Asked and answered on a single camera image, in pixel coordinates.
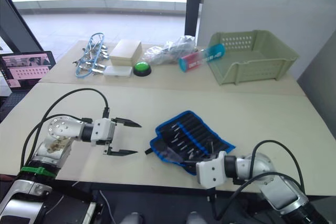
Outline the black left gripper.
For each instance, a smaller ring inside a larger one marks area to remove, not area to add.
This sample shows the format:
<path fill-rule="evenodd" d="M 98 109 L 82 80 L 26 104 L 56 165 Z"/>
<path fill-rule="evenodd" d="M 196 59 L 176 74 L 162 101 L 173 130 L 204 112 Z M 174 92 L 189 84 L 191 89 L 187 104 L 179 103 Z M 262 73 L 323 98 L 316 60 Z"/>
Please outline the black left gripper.
<path fill-rule="evenodd" d="M 117 123 L 121 123 L 124 126 L 128 126 L 128 127 L 142 127 L 140 124 L 138 124 L 138 123 L 136 123 L 132 120 L 129 120 L 129 119 L 124 119 L 124 118 L 116 118 L 116 122 L 111 121 L 111 127 L 110 127 L 110 130 L 109 130 L 109 138 L 105 141 L 104 150 L 102 152 L 103 155 L 127 156 L 127 155 L 137 153 L 137 151 L 133 151 L 133 150 L 114 151 L 112 149 L 112 141 L 113 141 L 114 132 L 115 132 Z"/>

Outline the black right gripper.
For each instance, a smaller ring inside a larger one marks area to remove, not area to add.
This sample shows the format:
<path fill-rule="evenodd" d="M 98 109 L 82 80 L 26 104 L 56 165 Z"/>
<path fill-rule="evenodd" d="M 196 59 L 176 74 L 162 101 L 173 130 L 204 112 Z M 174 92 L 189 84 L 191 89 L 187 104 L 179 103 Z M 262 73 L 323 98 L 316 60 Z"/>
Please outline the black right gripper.
<path fill-rule="evenodd" d="M 212 153 L 212 154 L 204 154 L 202 155 L 199 159 L 189 159 L 189 160 L 184 160 L 182 162 L 182 165 L 184 167 L 195 167 L 197 163 L 199 162 L 208 162 L 213 159 L 218 158 L 218 153 Z"/>

